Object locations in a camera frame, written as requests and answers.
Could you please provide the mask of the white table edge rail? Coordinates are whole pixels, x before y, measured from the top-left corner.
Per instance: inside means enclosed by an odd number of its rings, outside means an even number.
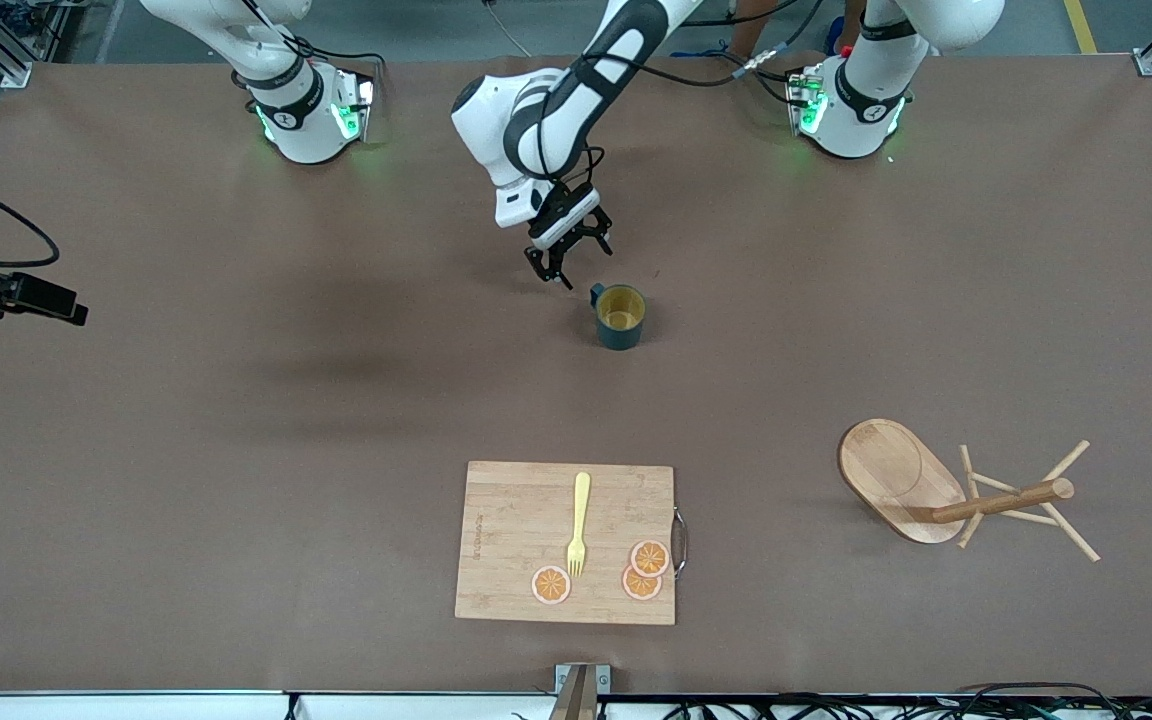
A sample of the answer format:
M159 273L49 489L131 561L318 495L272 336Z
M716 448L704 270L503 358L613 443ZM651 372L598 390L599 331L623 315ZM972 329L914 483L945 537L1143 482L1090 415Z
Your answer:
M545 694L0 694L0 720L548 720Z

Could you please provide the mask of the yellow fork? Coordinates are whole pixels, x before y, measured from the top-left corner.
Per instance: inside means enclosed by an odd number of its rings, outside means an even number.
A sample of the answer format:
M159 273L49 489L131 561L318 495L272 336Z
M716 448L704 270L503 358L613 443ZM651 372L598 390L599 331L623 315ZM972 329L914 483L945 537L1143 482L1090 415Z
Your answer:
M573 579L579 577L586 560L584 535L591 480L588 471L579 471L573 480L573 536L566 550L567 573Z

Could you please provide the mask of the metal table edge bracket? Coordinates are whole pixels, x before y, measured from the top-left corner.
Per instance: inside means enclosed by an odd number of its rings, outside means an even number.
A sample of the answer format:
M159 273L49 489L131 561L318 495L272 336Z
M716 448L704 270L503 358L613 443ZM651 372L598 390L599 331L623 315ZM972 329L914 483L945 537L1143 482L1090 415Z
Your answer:
M602 694L611 694L609 664L559 664L554 683L556 702L548 720L605 720Z

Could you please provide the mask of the bamboo cutting board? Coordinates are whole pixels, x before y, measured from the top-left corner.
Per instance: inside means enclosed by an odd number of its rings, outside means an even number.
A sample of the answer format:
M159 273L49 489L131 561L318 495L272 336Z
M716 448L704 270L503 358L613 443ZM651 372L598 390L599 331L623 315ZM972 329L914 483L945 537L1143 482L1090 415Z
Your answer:
M567 569L573 536L573 480L591 475L586 560L564 602L532 597L532 574ZM675 471L668 467L590 462L471 461L463 498L460 564L454 597L458 619L600 626L675 626ZM653 600L621 588L637 541L664 541L672 568Z

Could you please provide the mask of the teal cup yellow inside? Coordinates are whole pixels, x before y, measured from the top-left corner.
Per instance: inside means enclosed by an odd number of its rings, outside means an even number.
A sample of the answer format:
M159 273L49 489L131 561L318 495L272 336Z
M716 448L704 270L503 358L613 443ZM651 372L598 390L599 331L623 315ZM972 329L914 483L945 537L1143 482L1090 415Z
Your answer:
M590 288L590 305L602 348L626 351L641 343L646 314L643 293L628 285L598 283Z

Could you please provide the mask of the wooden mug tree stand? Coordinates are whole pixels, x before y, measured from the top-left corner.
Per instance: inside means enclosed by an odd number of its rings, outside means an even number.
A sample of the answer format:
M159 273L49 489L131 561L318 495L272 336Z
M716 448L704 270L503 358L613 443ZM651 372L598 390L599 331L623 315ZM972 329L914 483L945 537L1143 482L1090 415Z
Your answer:
M1098 562L1100 553L1056 507L1075 495L1066 473L1089 447L1083 439L1041 480L1016 487L979 473L965 445L958 448L963 475L956 477L914 430L876 418L846 430L838 445L838 470L867 509L905 541L954 541L964 550L983 521L998 516L1056 528L1089 561Z

